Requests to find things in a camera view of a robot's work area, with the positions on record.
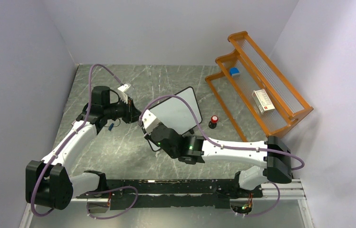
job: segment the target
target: blue object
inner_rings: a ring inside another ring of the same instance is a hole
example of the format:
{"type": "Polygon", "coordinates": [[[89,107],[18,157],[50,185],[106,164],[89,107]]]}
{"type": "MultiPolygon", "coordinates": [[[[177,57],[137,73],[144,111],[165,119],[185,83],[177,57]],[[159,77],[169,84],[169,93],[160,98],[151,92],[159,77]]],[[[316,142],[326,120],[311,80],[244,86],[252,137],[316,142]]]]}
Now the blue object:
{"type": "Polygon", "coordinates": [[[239,75],[239,74],[240,74],[240,71],[236,67],[233,67],[230,69],[231,76],[235,76],[235,75],[239,75]]]}
{"type": "Polygon", "coordinates": [[[114,123],[111,123],[111,125],[108,127],[108,130],[111,131],[113,127],[114,127],[114,123]]]}

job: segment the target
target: red cap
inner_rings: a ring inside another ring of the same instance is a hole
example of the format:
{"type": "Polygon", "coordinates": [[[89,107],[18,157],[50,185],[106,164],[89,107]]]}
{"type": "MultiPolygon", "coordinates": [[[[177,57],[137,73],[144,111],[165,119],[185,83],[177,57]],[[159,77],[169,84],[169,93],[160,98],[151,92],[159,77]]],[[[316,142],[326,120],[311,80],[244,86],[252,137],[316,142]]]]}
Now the red cap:
{"type": "Polygon", "coordinates": [[[217,123],[217,121],[218,121],[218,116],[216,116],[216,115],[212,116],[211,122],[213,124],[215,124],[215,123],[217,123]]]}

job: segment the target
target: wall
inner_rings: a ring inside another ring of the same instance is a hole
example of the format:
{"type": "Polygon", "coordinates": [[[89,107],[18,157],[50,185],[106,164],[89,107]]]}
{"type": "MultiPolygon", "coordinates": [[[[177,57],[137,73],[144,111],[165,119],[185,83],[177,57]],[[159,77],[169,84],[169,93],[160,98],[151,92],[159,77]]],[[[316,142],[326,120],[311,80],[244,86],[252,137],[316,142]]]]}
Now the wall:
{"type": "Polygon", "coordinates": [[[45,0],[77,63],[213,65],[247,30],[270,53],[298,0],[45,0]]]}
{"type": "Polygon", "coordinates": [[[25,167],[53,145],[76,66],[39,0],[0,0],[0,227],[18,227],[25,167]]]}
{"type": "Polygon", "coordinates": [[[356,227],[356,0],[300,0],[273,61],[315,110],[286,137],[316,227],[356,227]]]}

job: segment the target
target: white board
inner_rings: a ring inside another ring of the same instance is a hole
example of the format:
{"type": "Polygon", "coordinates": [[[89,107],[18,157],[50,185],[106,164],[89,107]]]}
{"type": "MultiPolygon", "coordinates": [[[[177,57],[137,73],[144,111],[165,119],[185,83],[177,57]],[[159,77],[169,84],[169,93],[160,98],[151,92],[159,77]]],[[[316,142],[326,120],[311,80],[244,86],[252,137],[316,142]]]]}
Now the white board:
{"type": "MultiPolygon", "coordinates": [[[[188,87],[175,95],[183,98],[189,104],[196,115],[196,119],[201,123],[203,120],[202,114],[200,113],[199,105],[197,104],[194,89],[188,87]]],[[[174,129],[178,134],[184,134],[196,126],[196,122],[188,107],[177,98],[168,98],[151,107],[149,110],[156,115],[165,126],[174,129]]],[[[153,151],[160,150],[160,147],[156,146],[151,141],[148,142],[153,151]]]]}

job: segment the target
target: gray floor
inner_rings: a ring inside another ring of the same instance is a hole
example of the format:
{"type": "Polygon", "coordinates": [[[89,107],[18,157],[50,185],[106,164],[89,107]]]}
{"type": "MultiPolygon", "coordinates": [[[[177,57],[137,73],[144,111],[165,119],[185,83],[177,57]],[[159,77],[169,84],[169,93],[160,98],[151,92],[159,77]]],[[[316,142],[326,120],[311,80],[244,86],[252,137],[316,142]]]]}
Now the gray floor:
{"type": "MultiPolygon", "coordinates": [[[[107,65],[124,83],[135,88],[135,106],[142,110],[151,100],[161,95],[175,94],[192,86],[196,92],[203,116],[202,128],[212,138],[240,141],[228,117],[214,97],[204,78],[219,71],[217,66],[144,66],[107,65]],[[217,128],[209,129],[212,115],[219,117],[217,128]]],[[[68,98],[58,136],[57,145],[71,129],[71,124],[81,113],[88,99],[88,71],[90,65],[80,65],[68,98]]],[[[223,97],[233,116],[240,124],[249,141],[265,140],[265,136],[249,110],[240,100],[226,79],[214,80],[214,85],[223,97]]],[[[118,83],[104,69],[97,67],[93,73],[94,86],[109,86],[117,89],[118,83]]],[[[187,165],[161,151],[153,152],[143,132],[136,123],[125,124],[111,132],[103,129],[77,158],[69,171],[72,176],[85,170],[102,171],[108,179],[205,179],[233,178],[237,171],[250,166],[241,163],[210,162],[187,165]]]]}

